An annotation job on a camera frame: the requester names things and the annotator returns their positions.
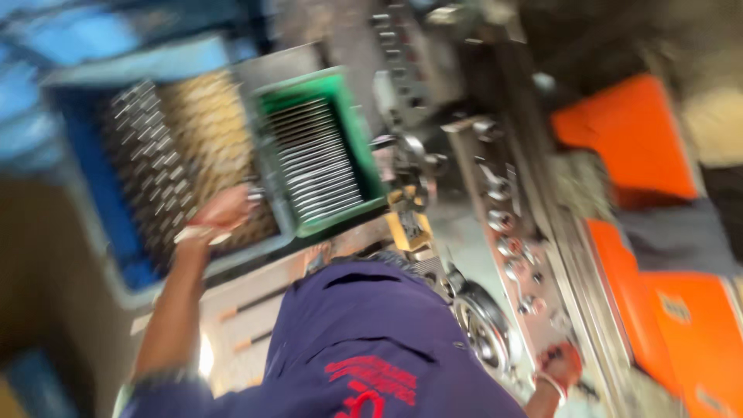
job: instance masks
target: worker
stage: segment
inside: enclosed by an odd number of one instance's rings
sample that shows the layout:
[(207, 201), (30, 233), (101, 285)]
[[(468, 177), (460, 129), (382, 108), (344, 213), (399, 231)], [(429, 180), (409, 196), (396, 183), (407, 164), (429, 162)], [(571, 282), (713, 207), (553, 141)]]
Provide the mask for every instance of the worker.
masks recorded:
[(581, 374), (568, 343), (538, 359), (521, 408), (470, 349), (447, 303), (394, 260), (331, 262), (287, 290), (263, 382), (214, 399), (189, 368), (209, 244), (250, 217), (226, 190), (190, 222), (147, 327), (123, 417), (552, 417)]

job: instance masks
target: green crate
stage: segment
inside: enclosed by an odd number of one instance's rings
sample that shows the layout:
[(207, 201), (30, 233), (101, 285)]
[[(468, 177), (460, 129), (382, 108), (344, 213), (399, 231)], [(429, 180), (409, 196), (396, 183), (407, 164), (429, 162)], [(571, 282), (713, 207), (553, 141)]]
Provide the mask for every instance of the green crate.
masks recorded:
[[(258, 113), (260, 130), (266, 139), (264, 146), (272, 147), (273, 152), (270, 154), (274, 158), (277, 156), (275, 138), (267, 128), (267, 115), (319, 98), (325, 98), (335, 108), (340, 120), (343, 138), (351, 152), (350, 158), (354, 163), (354, 171), (364, 203), (327, 218), (309, 222), (300, 222), (299, 214), (295, 208), (292, 208), (297, 222), (296, 235), (298, 237), (308, 237), (339, 222), (387, 204), (386, 189), (379, 178), (377, 165), (374, 163), (372, 150), (369, 147), (371, 138), (368, 130), (364, 129), (365, 122), (353, 107), (353, 97), (345, 86), (342, 67), (327, 68), (265, 86), (251, 94), (251, 99)], [(274, 167), (279, 167), (278, 161), (273, 161), (273, 163), (275, 163), (273, 164)], [(286, 185), (283, 173), (279, 173), (279, 176), (280, 182)]]

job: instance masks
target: plastic crate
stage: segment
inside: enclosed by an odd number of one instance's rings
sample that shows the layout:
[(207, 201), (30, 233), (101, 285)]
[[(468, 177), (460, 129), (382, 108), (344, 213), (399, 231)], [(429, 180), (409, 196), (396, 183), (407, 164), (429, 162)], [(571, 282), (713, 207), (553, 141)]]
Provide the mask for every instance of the plastic crate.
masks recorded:
[[(68, 148), (85, 184), (84, 190), (78, 190), (80, 193), (73, 195), (73, 199), (92, 202), (98, 222), (88, 222), (87, 226), (92, 229), (100, 226), (105, 233), (109, 243), (107, 252), (114, 259), (126, 285), (124, 297), (131, 295), (132, 291), (136, 294), (158, 285), (161, 277), (153, 271), (144, 253), (143, 243), (123, 201), (119, 180), (101, 147), (100, 101), (143, 78), (156, 83), (172, 82), (229, 68), (229, 64), (221, 38), (208, 36), (113, 60), (62, 69), (52, 73), (42, 84), (45, 101), (62, 119)], [(207, 266), (206, 277), (254, 260), (293, 239), (292, 217), (278, 191), (279, 183), (273, 174), (275, 170), (263, 161), (267, 151), (257, 143), (254, 145), (261, 160), (259, 168), (279, 234), (212, 260)], [(100, 240), (94, 242), (94, 245), (100, 244)], [(122, 303), (129, 307), (138, 304), (131, 301)]]
[[(317, 98), (325, 98), (338, 115), (343, 140), (348, 146), (364, 203), (332, 216), (307, 222), (300, 222), (299, 214), (292, 208), (294, 222), (297, 224), (296, 235), (298, 237), (308, 237), (339, 222), (387, 204), (386, 190), (379, 178), (377, 165), (369, 147), (371, 138), (368, 130), (364, 129), (363, 118), (359, 116), (354, 108), (351, 92), (345, 86), (343, 71), (343, 67), (327, 68), (262, 87), (250, 95), (258, 115), (257, 125), (260, 126), (262, 141), (264, 142), (262, 146), (274, 150), (270, 153), (274, 167), (279, 167), (278, 152), (275, 151), (276, 139), (267, 128), (267, 115)], [(279, 175), (282, 177), (281, 183), (286, 184), (280, 171)]]

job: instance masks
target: machine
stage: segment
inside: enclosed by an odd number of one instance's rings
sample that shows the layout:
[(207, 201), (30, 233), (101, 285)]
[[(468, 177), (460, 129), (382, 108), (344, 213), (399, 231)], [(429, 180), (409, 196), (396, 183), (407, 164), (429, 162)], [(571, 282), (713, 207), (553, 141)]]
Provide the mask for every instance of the machine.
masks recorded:
[[(398, 139), (399, 190), (409, 195), (407, 210), (426, 218), (445, 271), (437, 289), (493, 378), (526, 400), (536, 355), (568, 340), (583, 355), (584, 376), (558, 416), (743, 413), (734, 394), (740, 385), (723, 383), (743, 371), (730, 278), (638, 272), (612, 219), (614, 201), (632, 209), (657, 203), (631, 186), (679, 199), (704, 195), (662, 83), (639, 76), (550, 119), (514, 4), (387, 0), (369, 22), (386, 60), (375, 94)], [(648, 108), (638, 111), (632, 94)], [(622, 120), (621, 135), (633, 139), (602, 137), (598, 122), (580, 119), (595, 109)], [(631, 122), (644, 118), (652, 122)], [(582, 123), (594, 136), (579, 143), (573, 131)], [(668, 177), (653, 184), (659, 176)], [(705, 334), (711, 323), (701, 306), (713, 300), (726, 337)], [(693, 358), (695, 337), (709, 344), (697, 343)], [(713, 338), (724, 338), (725, 348), (713, 348)], [(699, 363), (708, 356), (724, 360)]]

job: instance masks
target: bangle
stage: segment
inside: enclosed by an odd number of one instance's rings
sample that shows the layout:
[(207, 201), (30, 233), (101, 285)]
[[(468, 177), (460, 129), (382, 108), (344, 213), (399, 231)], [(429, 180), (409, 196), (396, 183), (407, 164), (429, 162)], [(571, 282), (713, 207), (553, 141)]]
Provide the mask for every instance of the bangle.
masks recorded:
[(555, 388), (555, 390), (557, 390), (557, 393), (559, 393), (559, 402), (557, 406), (563, 406), (565, 402), (568, 400), (568, 390), (565, 389), (560, 383), (558, 383), (554, 377), (548, 375), (545, 372), (538, 371), (538, 372), (534, 372), (532, 379), (534, 380), (534, 383), (536, 383), (536, 381), (539, 379), (544, 380), (545, 382), (552, 385), (552, 387)]
[[(173, 242), (178, 244), (180, 241), (183, 241), (186, 238), (198, 238), (203, 237), (204, 235), (207, 235), (208, 233), (212, 232), (214, 228), (206, 225), (188, 225), (185, 228), (181, 230), (181, 232), (178, 233), (178, 235), (175, 236), (173, 239)], [(209, 245), (217, 245), (220, 242), (226, 240), (230, 237), (232, 233), (225, 232), (223, 234), (219, 234), (217, 237), (209, 241)]]

